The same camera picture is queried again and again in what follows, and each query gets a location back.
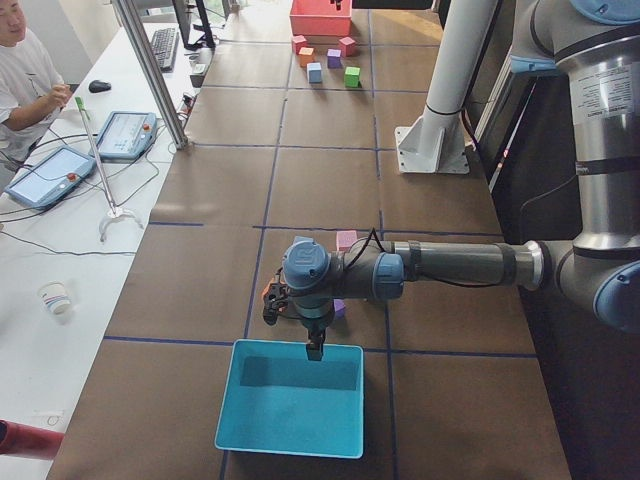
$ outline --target black mouse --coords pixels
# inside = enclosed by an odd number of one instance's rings
[[[94,80],[89,84],[89,91],[91,93],[106,92],[107,90],[111,90],[111,84],[109,82]]]

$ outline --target teal tray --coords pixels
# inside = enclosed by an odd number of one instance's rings
[[[236,341],[217,448],[360,458],[363,440],[360,347],[325,345],[322,361],[313,362],[304,343]]]

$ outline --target keyboard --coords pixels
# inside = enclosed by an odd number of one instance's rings
[[[174,27],[162,28],[153,32],[151,50],[161,72],[173,71],[173,64],[178,52],[178,38],[178,29]]]

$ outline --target red cylinder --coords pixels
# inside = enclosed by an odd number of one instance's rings
[[[0,455],[53,460],[64,433],[0,420]]]

